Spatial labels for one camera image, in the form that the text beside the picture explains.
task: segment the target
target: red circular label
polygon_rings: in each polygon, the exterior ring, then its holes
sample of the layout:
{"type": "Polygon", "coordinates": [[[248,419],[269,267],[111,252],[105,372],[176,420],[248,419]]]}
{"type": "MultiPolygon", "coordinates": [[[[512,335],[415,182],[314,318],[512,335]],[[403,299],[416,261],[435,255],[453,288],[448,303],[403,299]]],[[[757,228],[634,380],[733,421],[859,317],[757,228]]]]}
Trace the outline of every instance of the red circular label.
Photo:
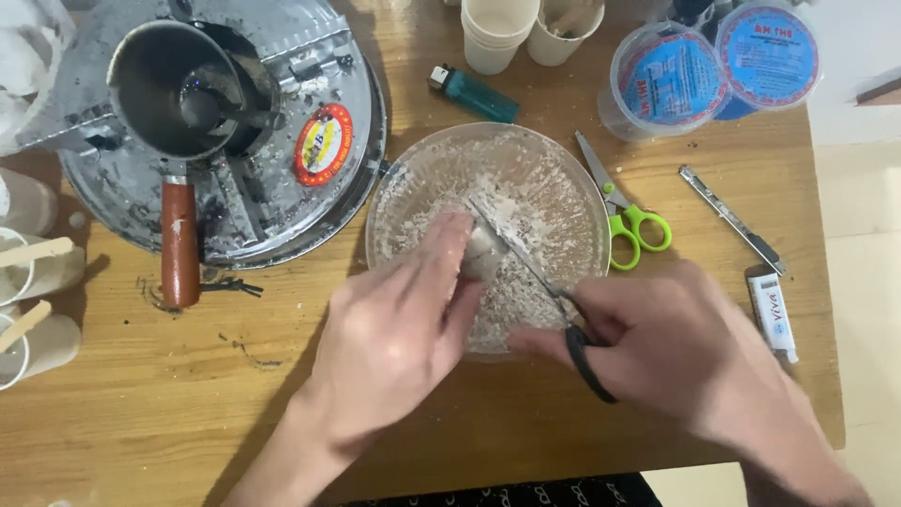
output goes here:
{"type": "Polygon", "coordinates": [[[307,187],[331,180],[350,153],[353,122],[341,104],[326,104],[307,120],[294,148],[294,174],[307,187]]]}

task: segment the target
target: blue label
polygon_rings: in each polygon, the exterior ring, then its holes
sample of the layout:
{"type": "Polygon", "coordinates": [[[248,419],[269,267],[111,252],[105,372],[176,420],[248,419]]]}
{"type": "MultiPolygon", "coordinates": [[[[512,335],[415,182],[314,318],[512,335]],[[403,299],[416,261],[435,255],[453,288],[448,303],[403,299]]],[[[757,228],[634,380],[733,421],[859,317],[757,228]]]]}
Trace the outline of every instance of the blue label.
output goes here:
{"type": "Polygon", "coordinates": [[[620,77],[626,107],[642,120],[678,125],[713,113],[726,80],[713,49],[693,33],[679,33],[641,48],[620,77]]]}
{"type": "Polygon", "coordinates": [[[791,13],[753,7],[720,28],[717,50],[735,95],[752,106],[790,106],[814,87],[816,41],[791,13]]]}

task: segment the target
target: left hand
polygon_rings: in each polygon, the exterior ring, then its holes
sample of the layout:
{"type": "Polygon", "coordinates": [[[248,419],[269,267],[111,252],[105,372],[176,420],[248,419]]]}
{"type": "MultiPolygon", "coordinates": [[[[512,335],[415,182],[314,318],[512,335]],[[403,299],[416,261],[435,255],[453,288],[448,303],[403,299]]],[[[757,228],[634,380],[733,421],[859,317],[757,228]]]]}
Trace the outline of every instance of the left hand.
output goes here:
{"type": "Polygon", "coordinates": [[[481,283],[459,279],[472,217],[443,211],[411,252],[349,278],[301,396],[333,442],[353,444],[412,412],[457,365],[481,283]]]}

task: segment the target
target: metal spoon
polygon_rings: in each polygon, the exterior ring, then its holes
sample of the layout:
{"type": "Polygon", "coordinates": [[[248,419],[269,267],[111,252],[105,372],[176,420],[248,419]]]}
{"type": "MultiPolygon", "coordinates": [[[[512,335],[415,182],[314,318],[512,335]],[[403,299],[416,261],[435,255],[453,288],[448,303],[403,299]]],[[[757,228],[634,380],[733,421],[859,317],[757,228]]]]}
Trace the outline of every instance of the metal spoon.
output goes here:
{"type": "Polygon", "coordinates": [[[223,118],[261,130],[281,130],[287,124],[285,115],[276,111],[223,111],[212,94],[199,88],[185,93],[179,107],[185,123],[203,132],[213,130],[223,118]]]}

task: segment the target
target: black patterned clothing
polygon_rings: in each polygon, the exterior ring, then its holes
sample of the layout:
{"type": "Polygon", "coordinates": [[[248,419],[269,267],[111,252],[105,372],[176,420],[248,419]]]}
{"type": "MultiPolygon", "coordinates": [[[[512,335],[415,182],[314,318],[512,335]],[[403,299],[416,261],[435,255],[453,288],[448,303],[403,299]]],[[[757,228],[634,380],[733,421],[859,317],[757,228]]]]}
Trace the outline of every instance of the black patterned clothing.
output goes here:
{"type": "Polygon", "coordinates": [[[641,474],[599,475],[351,502],[346,507],[662,507],[641,474]]]}

